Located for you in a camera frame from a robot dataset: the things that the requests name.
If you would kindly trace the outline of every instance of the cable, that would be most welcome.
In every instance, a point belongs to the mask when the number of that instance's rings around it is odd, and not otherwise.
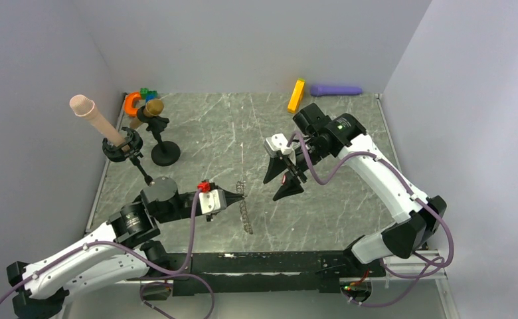
[[[313,168],[313,164],[311,162],[308,150],[306,148],[306,142],[304,141],[304,138],[303,138],[302,133],[300,131],[294,131],[292,133],[292,135],[289,138],[290,142],[288,142],[287,146],[290,146],[292,144],[292,141],[294,140],[294,137],[297,137],[299,142],[300,142],[300,148],[302,149],[302,154],[304,155],[304,160],[306,161],[306,165],[307,165],[308,169],[310,170],[310,173],[311,173],[312,177],[320,185],[326,185],[327,183],[329,183],[329,181],[331,181],[331,179],[333,178],[333,176],[335,175],[337,170],[346,161],[348,161],[349,159],[351,159],[351,158],[353,158],[355,156],[368,156],[368,157],[372,158],[373,160],[376,160],[378,158],[376,154],[371,153],[371,152],[360,151],[360,152],[353,152],[353,153],[347,154],[331,170],[331,172],[329,173],[327,179],[320,179],[319,176],[317,175],[317,173],[315,172],[314,168]],[[402,174],[400,174],[400,172],[392,164],[390,164],[388,161],[384,160],[383,158],[379,158],[378,162],[380,162],[381,164],[386,166],[396,176],[396,178],[400,181],[400,183],[402,184],[402,186],[405,188],[406,192],[410,196],[414,195],[413,190],[410,188],[409,184],[403,178]],[[414,253],[414,255],[416,255],[418,258],[422,259],[423,261],[425,261],[427,263],[427,265],[424,267],[423,271],[420,272],[420,274],[418,274],[418,275],[398,274],[398,273],[392,271],[386,265],[384,265],[384,268],[386,269],[386,271],[388,271],[389,273],[391,273],[392,275],[394,275],[396,277],[405,278],[405,279],[415,279],[414,282],[412,284],[410,284],[410,286],[406,289],[406,291],[404,291],[398,298],[394,299],[391,303],[390,302],[386,303],[385,305],[387,305],[387,306],[389,306],[390,304],[394,304],[395,302],[398,302],[400,299],[404,298],[404,296],[406,296],[412,290],[413,286],[419,281],[419,279],[427,277],[427,276],[431,276],[431,275],[437,273],[440,269],[449,266],[452,263],[452,260],[453,260],[453,257],[454,257],[454,242],[453,242],[452,234],[451,234],[451,231],[450,231],[449,227],[447,226],[447,224],[443,220],[443,218],[441,218],[441,216],[439,216],[439,214],[437,214],[437,212],[435,212],[431,207],[429,207],[421,199],[416,198],[415,202],[417,202],[419,205],[421,205],[421,207],[423,207],[427,212],[429,212],[429,214],[431,214],[431,216],[433,216],[433,218],[435,218],[437,220],[437,222],[439,222],[441,227],[443,227],[443,230],[445,230],[445,234],[447,235],[447,242],[448,242],[448,245],[449,245],[448,257],[447,257],[446,261],[445,261],[445,259],[443,257],[437,257],[437,258],[433,259],[432,261],[430,261],[429,259],[423,257],[422,255],[420,255],[418,253]],[[437,260],[441,260],[442,262],[441,263],[435,263],[435,261],[437,261]],[[428,272],[428,273],[425,273],[425,270],[427,270],[427,268],[429,268],[430,266],[434,266],[436,268],[434,270]]]
[[[365,279],[367,279],[367,277],[369,276],[369,269],[367,269],[367,271],[365,271],[363,277],[358,280],[358,281],[353,281],[349,284],[349,286],[357,286],[357,285],[360,285],[363,281],[365,281]]]
[[[204,317],[204,319],[210,318],[210,315],[212,314],[212,311],[214,310],[214,305],[215,305],[214,292],[212,291],[212,288],[210,287],[210,285],[204,279],[202,279],[201,277],[199,277],[199,276],[197,276],[195,274],[173,274],[171,276],[167,276],[165,279],[172,279],[172,278],[179,278],[179,277],[194,278],[194,279],[200,281],[201,283],[203,283],[206,286],[206,288],[208,289],[208,292],[210,293],[210,296],[212,297],[212,304],[210,306],[210,310],[208,311],[208,314]],[[139,298],[141,299],[141,301],[143,302],[144,305],[150,307],[151,309],[154,309],[155,311],[157,311],[158,313],[168,317],[169,319],[175,319],[174,317],[172,317],[171,315],[169,315],[168,313],[166,313],[162,309],[160,309],[160,308],[150,304],[146,299],[143,298],[143,292],[145,291],[145,289],[148,286],[170,286],[170,285],[165,283],[165,282],[158,282],[158,281],[150,282],[148,284],[145,284],[139,290]]]
[[[194,238],[195,237],[195,219],[196,219],[196,212],[197,212],[197,203],[199,202],[199,194],[200,193],[201,193],[201,190],[198,189],[195,192],[195,196],[193,198],[193,204],[191,206],[191,234],[190,234],[190,238],[189,238],[189,248],[188,248],[188,251],[187,251],[187,256],[185,257],[185,262],[183,263],[183,266],[181,266],[181,268],[179,268],[179,269],[177,269],[175,271],[168,270],[168,269],[165,269],[165,268],[163,268],[163,267],[161,267],[161,266],[159,266],[159,265],[157,265],[157,264],[155,264],[155,263],[153,263],[153,262],[143,258],[142,256],[137,254],[132,249],[130,249],[128,247],[125,247],[125,246],[123,246],[121,244],[118,244],[118,243],[115,243],[115,242],[112,242],[112,241],[95,241],[95,242],[92,242],[92,243],[86,243],[86,244],[82,245],[81,247],[77,247],[75,249],[72,249],[71,251],[68,251],[67,253],[65,253],[62,256],[60,256],[59,258],[57,258],[56,260],[52,261],[51,263],[47,264],[46,266],[42,267],[41,269],[35,271],[31,276],[28,276],[27,278],[23,278],[21,282],[19,282],[15,286],[11,287],[11,289],[9,289],[9,291],[7,291],[0,298],[0,305],[12,293],[16,292],[20,287],[22,287],[22,286],[26,285],[28,282],[32,281],[33,276],[38,276],[38,275],[43,274],[44,272],[48,271],[52,267],[54,267],[57,264],[61,263],[62,261],[65,261],[67,258],[75,255],[76,253],[79,253],[80,251],[83,251],[85,249],[84,247],[89,249],[89,248],[94,247],[94,246],[106,245],[106,246],[112,246],[112,247],[115,247],[117,249],[120,249],[120,250],[124,251],[125,253],[130,254],[133,257],[141,260],[147,266],[149,266],[149,267],[151,267],[151,268],[153,268],[153,269],[155,269],[155,270],[157,270],[159,272],[168,274],[168,276],[164,276],[164,277],[141,277],[140,280],[161,280],[161,279],[177,278],[177,277],[180,277],[180,276],[187,276],[187,277],[195,278],[195,279],[201,281],[206,286],[206,288],[208,289],[208,291],[210,292],[210,294],[212,296],[211,308],[210,308],[208,314],[205,316],[205,319],[209,318],[210,315],[212,314],[212,311],[214,310],[214,305],[215,305],[215,298],[214,298],[214,293],[212,291],[212,288],[210,287],[210,285],[208,285],[208,283],[204,279],[202,279],[202,278],[200,278],[200,277],[198,277],[196,275],[193,275],[193,274],[181,274],[181,272],[183,272],[185,270],[185,267],[188,265],[188,261],[190,260],[191,253],[193,251],[193,243],[194,243],[194,240],[195,240],[195,238]],[[159,309],[158,312],[160,314],[164,314],[165,313],[161,309]],[[172,319],[172,317],[170,317],[168,314],[164,314],[164,315],[166,317],[168,317],[169,319]]]

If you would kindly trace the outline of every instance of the table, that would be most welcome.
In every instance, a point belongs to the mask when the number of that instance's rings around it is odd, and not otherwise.
[[[153,178],[168,176],[179,192],[196,190],[209,179],[235,192],[238,180],[246,184],[246,204],[254,234],[243,230],[237,204],[220,212],[207,223],[197,217],[195,246],[197,253],[317,251],[344,249],[351,241],[371,234],[392,222],[386,207],[369,186],[350,168],[344,167],[326,186],[320,186],[306,173],[304,193],[272,201],[280,186],[275,179],[262,180],[268,165],[264,138],[277,133],[287,137],[296,128],[286,111],[289,94],[167,94],[162,101],[162,116],[170,119],[163,140],[179,145],[182,154],[169,167],[156,166],[150,158],[156,144],[145,124],[138,128],[143,138],[143,168]],[[377,99],[373,94],[360,96],[305,95],[302,106],[315,102],[331,118],[344,112],[356,117],[372,135],[388,160],[396,165],[394,150]],[[130,118],[124,115],[122,126]],[[329,156],[316,165],[321,177],[338,161]],[[145,186],[142,175],[130,162],[110,163],[96,204],[92,228],[106,221],[122,205],[132,201]],[[187,251],[188,219],[160,225],[160,236],[169,253]]]

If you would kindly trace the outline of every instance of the purple cylinder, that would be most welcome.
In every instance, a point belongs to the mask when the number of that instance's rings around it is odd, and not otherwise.
[[[314,84],[310,86],[310,95],[359,95],[363,93],[363,89],[358,86],[333,86]]]

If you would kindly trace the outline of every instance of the stand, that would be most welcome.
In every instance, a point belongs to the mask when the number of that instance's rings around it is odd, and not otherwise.
[[[145,172],[139,161],[139,158],[143,157],[140,153],[141,147],[143,146],[143,140],[139,134],[131,128],[122,128],[122,130],[126,131],[126,137],[124,138],[125,142],[118,146],[114,146],[105,138],[102,140],[102,152],[110,161],[115,163],[126,161],[127,158],[130,159],[132,164],[136,166],[139,172],[143,175],[144,182],[149,185],[153,181],[153,178]],[[128,146],[130,149],[125,152],[122,149],[124,146]]]
[[[171,141],[163,141],[161,133],[166,129],[169,119],[161,116],[149,117],[143,113],[145,106],[137,111],[137,118],[143,123],[147,123],[146,131],[151,132],[153,138],[157,141],[157,145],[151,150],[151,160],[159,166],[173,165],[181,156],[179,146]]]

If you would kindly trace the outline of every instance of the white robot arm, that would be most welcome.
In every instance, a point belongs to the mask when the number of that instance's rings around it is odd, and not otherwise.
[[[287,169],[283,184],[273,200],[303,192],[300,183],[306,182],[304,172],[331,154],[345,160],[343,164],[351,167],[369,184],[394,219],[392,225],[372,235],[362,236],[347,247],[344,253],[350,255],[358,267],[393,255],[407,259],[435,233],[437,220],[418,200],[442,216],[446,209],[443,199],[440,196],[429,198],[409,182],[390,164],[366,129],[352,115],[343,114],[332,120],[316,104],[310,104],[293,120],[307,135],[303,145],[292,147],[283,134],[266,138],[264,143],[271,159],[263,182],[268,183]],[[322,184],[329,181],[322,181],[316,175],[314,178]]]
[[[207,181],[199,184],[199,205],[195,216],[213,215],[240,201],[242,194],[225,191]],[[12,286],[22,284],[13,298],[13,308],[19,318],[50,318],[64,305],[79,296],[115,282],[142,276],[164,275],[150,268],[138,258],[112,245],[93,245],[96,242],[117,243],[131,252],[170,269],[163,245],[151,239],[159,235],[158,223],[191,218],[191,202],[195,192],[179,194],[172,179],[160,177],[143,188],[133,203],[124,205],[84,238],[36,263],[15,262],[7,267]]]

